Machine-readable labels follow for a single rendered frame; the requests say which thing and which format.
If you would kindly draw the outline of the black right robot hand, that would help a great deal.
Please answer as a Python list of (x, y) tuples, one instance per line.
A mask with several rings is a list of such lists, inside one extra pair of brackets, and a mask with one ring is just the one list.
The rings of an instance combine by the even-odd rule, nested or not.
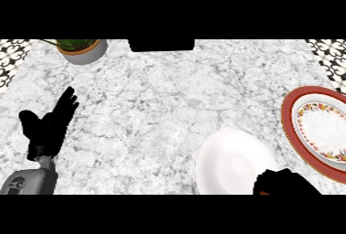
[(321, 192), (308, 180), (288, 168), (272, 171), (269, 169), (257, 176), (253, 186), (254, 195), (271, 196), (319, 196)]

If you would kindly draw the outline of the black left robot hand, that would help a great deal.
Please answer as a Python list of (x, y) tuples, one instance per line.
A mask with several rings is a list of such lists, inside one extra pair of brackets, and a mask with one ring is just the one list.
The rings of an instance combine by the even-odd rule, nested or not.
[(19, 112), (24, 136), (30, 140), (27, 159), (34, 161), (40, 156), (56, 156), (65, 140), (71, 118), (78, 107), (74, 88), (64, 91), (55, 108), (40, 118), (30, 110)]

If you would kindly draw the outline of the plain white plate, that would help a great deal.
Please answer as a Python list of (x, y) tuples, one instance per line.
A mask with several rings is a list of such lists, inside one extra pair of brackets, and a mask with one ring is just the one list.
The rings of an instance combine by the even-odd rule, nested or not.
[(201, 195), (251, 195), (257, 176), (278, 170), (266, 145), (247, 132), (223, 129), (206, 140), (197, 155)]

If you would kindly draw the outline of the white floral-rimmed plate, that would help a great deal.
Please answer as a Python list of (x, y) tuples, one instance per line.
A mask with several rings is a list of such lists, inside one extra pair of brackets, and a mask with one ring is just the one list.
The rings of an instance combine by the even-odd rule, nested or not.
[(325, 94), (306, 94), (293, 103), (291, 123), (314, 157), (346, 172), (346, 103)]

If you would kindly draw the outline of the red placemat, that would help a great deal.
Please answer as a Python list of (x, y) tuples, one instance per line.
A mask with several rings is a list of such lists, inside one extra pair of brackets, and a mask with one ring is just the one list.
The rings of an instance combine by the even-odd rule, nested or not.
[(306, 96), (308, 94), (322, 94), (330, 98), (336, 98), (343, 105), (346, 105), (346, 96), (342, 95), (334, 90), (330, 90), (319, 86), (305, 86), (294, 89), (285, 96), (284, 101), (281, 103), (281, 125), (284, 129), (285, 136), (291, 143), (291, 147), (296, 153), (300, 155), (305, 162), (309, 166), (331, 180), (346, 185), (346, 172), (333, 168), (328, 164), (325, 164), (312, 154), (312, 152), (306, 149), (305, 144), (299, 139), (299, 135), (294, 131), (293, 127), (293, 104), (297, 100)]

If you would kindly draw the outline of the grey potted green plant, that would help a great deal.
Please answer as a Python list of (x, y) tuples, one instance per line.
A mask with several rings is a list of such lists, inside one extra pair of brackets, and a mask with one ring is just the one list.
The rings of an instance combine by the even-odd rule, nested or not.
[(95, 62), (105, 54), (108, 43), (105, 39), (58, 39), (43, 42), (56, 46), (56, 49), (73, 65), (86, 65)]

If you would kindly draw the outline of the black appliance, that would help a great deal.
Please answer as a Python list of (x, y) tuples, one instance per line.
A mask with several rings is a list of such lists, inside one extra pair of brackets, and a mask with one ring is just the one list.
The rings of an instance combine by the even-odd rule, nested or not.
[(129, 45), (133, 52), (182, 51), (194, 49), (195, 41), (192, 39), (130, 39)]

